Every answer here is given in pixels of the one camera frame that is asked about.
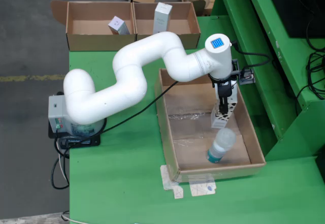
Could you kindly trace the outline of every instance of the green table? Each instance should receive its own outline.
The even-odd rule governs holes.
[[[229,16],[198,18],[198,48],[212,33],[235,39]],[[115,52],[70,52],[70,69],[90,73],[97,90],[115,83]],[[233,57],[242,59],[237,53]],[[137,105],[108,118],[112,126],[154,99],[162,60],[143,67],[148,92]],[[259,140],[267,141],[270,123],[261,99],[250,100],[255,86],[242,86]],[[98,147],[71,150],[71,218],[89,223],[325,223],[325,185],[313,157],[272,161],[253,177],[217,181],[216,194],[192,197],[188,183],[183,199],[164,191],[160,166],[165,165],[155,106],[107,132]]]

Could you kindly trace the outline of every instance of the small white box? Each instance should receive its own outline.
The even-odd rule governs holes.
[[[130,34],[125,22],[122,19],[118,18],[117,16],[113,17],[112,21],[108,24],[108,27],[115,34],[119,34],[119,35],[129,35]]]
[[[168,30],[173,6],[159,2],[154,11],[153,34]]]

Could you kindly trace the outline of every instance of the green metal frame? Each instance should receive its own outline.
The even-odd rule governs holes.
[[[271,0],[216,0],[212,15],[229,16],[243,51],[271,55],[267,37],[294,93],[298,94],[306,85],[305,65],[312,50],[304,39],[291,39],[287,36]],[[318,46],[325,45],[322,39],[312,40],[312,42]],[[262,59],[256,56],[245,56],[244,59],[239,60],[241,66],[261,61]],[[283,81],[272,64],[254,68],[254,73],[256,84],[250,87],[241,86],[241,91],[266,159],[315,155],[324,144],[325,132],[321,129],[324,122],[320,114],[325,112],[325,102],[318,100],[313,93],[305,89],[299,98],[302,112],[297,117],[295,100],[287,96]],[[258,106],[251,106],[254,100],[259,103]],[[263,115],[259,117],[260,120],[254,117],[256,111]]]

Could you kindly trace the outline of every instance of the black cable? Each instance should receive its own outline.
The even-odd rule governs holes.
[[[122,122],[119,122],[118,124],[116,124],[116,125],[114,125],[114,126],[112,126],[112,127],[110,127],[110,128],[108,128],[108,129],[106,129],[106,130],[102,130],[103,128],[105,128],[105,126],[106,126],[106,118],[105,118],[105,123],[104,123],[104,126],[101,128],[101,130],[100,131],[98,131],[96,134],[94,134],[93,136],[90,136],[90,137],[88,137],[88,138],[86,138],[86,139],[83,139],[83,140],[81,140],[80,142],[78,142],[78,143],[75,143],[74,145],[71,145],[68,149],[66,149],[65,151],[64,151],[64,153],[63,153],[63,173],[64,173],[64,175],[66,175],[66,157],[67,157],[67,152],[70,150],[70,149],[72,149],[73,147],[75,147],[75,146],[77,146],[77,145],[79,145],[79,144],[81,144],[82,142],[85,142],[85,141],[87,141],[87,140],[91,140],[92,138],[94,138],[94,137],[96,137],[96,136],[99,136],[99,135],[101,135],[101,134],[103,134],[103,133],[106,133],[107,131],[109,131],[109,130],[112,130],[112,129],[114,129],[114,128],[116,128],[116,127],[118,127],[118,126],[120,126],[120,125],[122,125],[123,123],[125,123],[125,122],[127,122],[127,121],[129,121],[129,120],[131,120],[132,118],[134,118],[134,117],[136,117],[137,115],[139,115],[139,114],[141,114],[142,112],[144,112],[145,110],[147,110],[152,104],[154,104],[157,100],[159,100],[165,93],[167,93],[175,84],[177,84],[178,83],[178,81],[175,81],[172,85],[170,85],[164,92],[162,92],[157,98],[155,98],[149,105],[147,105],[144,109],[142,109],[141,111],[139,111],[138,113],[136,113],[136,114],[134,114],[134,115],[132,115],[132,116],[130,116],[129,118],[127,118],[127,119],[125,119],[124,121],[122,121]]]
[[[314,16],[312,17],[312,19],[310,19],[310,21],[309,21],[309,23],[307,24],[307,27],[306,27],[306,40],[307,40],[307,43],[310,46],[310,48],[312,48],[313,50],[320,51],[320,52],[324,52],[325,51],[325,47],[323,47],[323,48],[316,48],[315,46],[312,45],[312,43],[309,40],[308,30],[309,30],[309,25],[311,24],[311,22],[313,20],[314,20]]]
[[[67,219],[64,219],[64,218],[63,218],[63,215],[65,215],[65,214],[67,214],[67,213],[70,214],[70,211],[69,211],[69,210],[66,210],[66,211],[64,211],[64,212],[61,214],[61,219],[62,219],[62,220],[64,220],[64,221],[68,221]]]
[[[57,163],[58,163],[58,161],[59,161],[59,159],[60,159],[61,157],[62,157],[62,156],[60,155],[60,157],[58,157],[58,158],[56,159],[56,161],[54,162],[54,165],[53,165],[52,171],[51,171],[51,184],[52,184],[52,187],[55,188],[55,189],[58,189],[58,190],[66,189],[67,187],[69,187],[69,184],[67,184],[67,185],[64,186],[64,187],[57,187],[57,186],[55,186],[55,184],[54,184],[54,179],[53,179],[53,176],[54,176],[54,170],[55,170],[55,167],[56,167],[56,165],[57,165]]]
[[[299,97],[299,95],[301,94],[301,92],[305,88],[309,88],[309,90],[312,91],[320,100],[324,100],[325,99],[322,96],[322,95],[325,95],[325,90],[324,89],[316,88],[314,86],[314,84],[316,84],[316,83],[324,80],[325,77],[317,80],[316,82],[312,82],[312,78],[311,78],[312,73],[319,72],[319,71],[321,71],[321,70],[323,70],[325,68],[325,65],[323,64],[323,62],[321,64],[318,64],[318,65],[312,67],[313,62],[315,62],[315,61],[317,61],[317,60],[319,60],[321,58],[324,59],[324,57],[325,57],[325,47],[323,47],[323,48],[316,48],[310,42],[310,39],[309,39],[309,36],[308,36],[308,30],[309,30],[309,26],[310,26],[311,22],[314,20],[315,13],[310,8],[308,8],[301,0],[298,0],[298,1],[300,2],[300,4],[308,12],[310,12],[312,14],[312,18],[310,19],[310,21],[308,22],[307,27],[306,27],[306,41],[307,41],[309,47],[311,49],[313,49],[315,52],[313,52],[313,53],[311,53],[309,55],[308,62],[307,62],[307,65],[306,65],[306,70],[307,70],[307,85],[305,85],[304,87],[302,87],[302,89],[300,89],[299,93],[296,96],[295,109],[296,109],[297,116],[298,116],[298,110],[297,110],[298,97]]]
[[[322,81],[322,80],[325,80],[325,77],[323,77],[323,78],[317,80],[316,82],[313,82],[312,84],[319,83],[319,82]],[[298,116],[298,111],[297,111],[297,102],[298,102],[298,97],[299,97],[299,95],[301,94],[301,92],[302,92],[305,88],[307,88],[308,86],[309,86],[309,85],[305,85],[304,87],[302,87],[302,89],[300,89],[299,93],[298,93],[297,96],[296,96],[296,104],[295,104],[295,107],[296,107],[296,114],[297,114],[297,116]]]
[[[254,67],[259,67],[259,66],[263,66],[265,64],[267,64],[271,59],[268,55],[266,54],[263,54],[263,53],[252,53],[252,52],[244,52],[244,51],[241,51],[239,50],[239,47],[238,47],[238,42],[235,40],[235,41],[232,41],[232,46],[234,47],[234,49],[240,53],[240,54],[243,54],[243,55],[257,55],[257,56],[263,56],[265,58],[267,58],[266,61],[263,61],[261,63],[258,63],[258,64],[252,64],[252,65],[246,65],[242,68],[241,70],[241,75],[244,76],[244,73],[245,71],[248,69],[248,68],[254,68]]]
[[[57,136],[57,133],[56,133],[56,134],[55,134],[55,138],[54,138],[54,148],[55,148],[56,152],[57,152],[59,155],[63,156],[62,152],[57,148],[57,145],[56,145],[56,141],[57,141],[57,139],[58,139],[58,136]]]

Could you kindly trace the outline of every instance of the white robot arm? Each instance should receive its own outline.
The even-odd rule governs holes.
[[[162,32],[120,49],[113,59],[116,84],[95,92],[91,76],[84,70],[68,72],[63,88],[67,113],[74,123],[92,124],[140,102],[147,92],[142,66],[159,58],[176,81],[188,82],[209,74],[227,79],[233,70],[231,43],[223,34],[211,35],[205,48],[187,55],[179,37]]]

